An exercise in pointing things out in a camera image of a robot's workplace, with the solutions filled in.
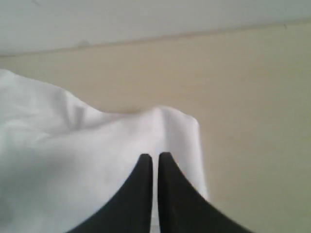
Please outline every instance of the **white cloth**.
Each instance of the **white cloth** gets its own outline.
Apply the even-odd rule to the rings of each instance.
[[[0,70],[0,232],[66,233],[117,192],[141,153],[170,151],[207,197],[197,121],[156,107],[100,112],[68,91]]]

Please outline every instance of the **white fabric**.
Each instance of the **white fabric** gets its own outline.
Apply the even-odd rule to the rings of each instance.
[[[0,232],[65,233],[122,186],[141,153],[170,151],[207,197],[199,126],[169,107],[100,112],[68,91],[0,70]]]

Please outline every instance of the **white sheet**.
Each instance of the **white sheet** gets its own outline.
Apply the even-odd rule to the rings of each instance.
[[[141,153],[170,151],[206,198],[199,126],[178,110],[100,112],[68,91],[0,70],[0,232],[65,233],[122,186]]]

